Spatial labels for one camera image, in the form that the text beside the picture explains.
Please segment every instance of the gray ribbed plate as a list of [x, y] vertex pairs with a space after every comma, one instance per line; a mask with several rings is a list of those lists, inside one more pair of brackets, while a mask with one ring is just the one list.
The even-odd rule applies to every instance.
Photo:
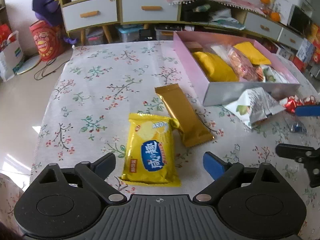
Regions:
[[[186, 195], [133, 195], [126, 204], [108, 207], [101, 220], [89, 230], [68, 238], [68, 240], [162, 239], [248, 240], [249, 238], [231, 231], [219, 220], [211, 207], [196, 205]], [[300, 238], [290, 236], [284, 239]]]

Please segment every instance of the blue oval logo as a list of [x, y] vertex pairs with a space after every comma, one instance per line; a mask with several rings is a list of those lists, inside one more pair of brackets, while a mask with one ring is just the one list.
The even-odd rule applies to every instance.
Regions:
[[141, 145], [141, 158], [144, 168], [148, 171], [158, 171], [164, 166], [159, 142], [156, 140], [147, 141]]

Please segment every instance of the metal screw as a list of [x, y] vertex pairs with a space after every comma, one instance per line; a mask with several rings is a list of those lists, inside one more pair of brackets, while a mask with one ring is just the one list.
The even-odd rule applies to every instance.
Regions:
[[196, 196], [196, 199], [201, 202], [206, 202], [211, 200], [211, 196], [208, 194], [199, 194]]
[[313, 173], [314, 175], [319, 175], [320, 170], [319, 170], [319, 169], [314, 169], [314, 170], [312, 171], [312, 173]]
[[121, 201], [121, 200], [123, 200], [123, 198], [124, 197], [121, 194], [112, 194], [112, 195], [109, 196], [109, 200], [110, 201], [114, 201], [114, 202]]

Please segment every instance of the pink box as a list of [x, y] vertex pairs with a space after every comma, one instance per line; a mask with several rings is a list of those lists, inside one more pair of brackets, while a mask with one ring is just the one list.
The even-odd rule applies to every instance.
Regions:
[[[184, 42], [196, 41], [203, 47], [206, 44], [218, 43], [223, 45], [235, 45], [240, 42], [249, 41], [265, 57], [271, 61], [272, 67], [284, 74], [289, 83], [262, 83], [262, 82], [210, 82], [196, 60], [193, 58]], [[277, 100], [293, 96], [300, 87], [298, 80], [279, 61], [276, 55], [269, 52], [259, 42], [238, 36], [205, 33], [205, 32], [175, 32], [173, 46], [193, 84], [194, 90], [204, 106], [223, 105], [237, 100], [241, 93], [249, 88], [262, 87]]]

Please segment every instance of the yellow package in box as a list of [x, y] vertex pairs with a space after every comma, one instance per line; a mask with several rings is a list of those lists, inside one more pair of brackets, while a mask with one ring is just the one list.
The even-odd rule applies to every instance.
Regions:
[[131, 123], [121, 179], [141, 186], [181, 186], [174, 165], [172, 128], [179, 122], [166, 116], [129, 114]]
[[241, 51], [252, 64], [271, 65], [271, 61], [263, 56], [249, 41], [238, 43], [234, 47]]
[[192, 53], [205, 75], [211, 82], [238, 82], [239, 78], [233, 69], [218, 55], [210, 52]]

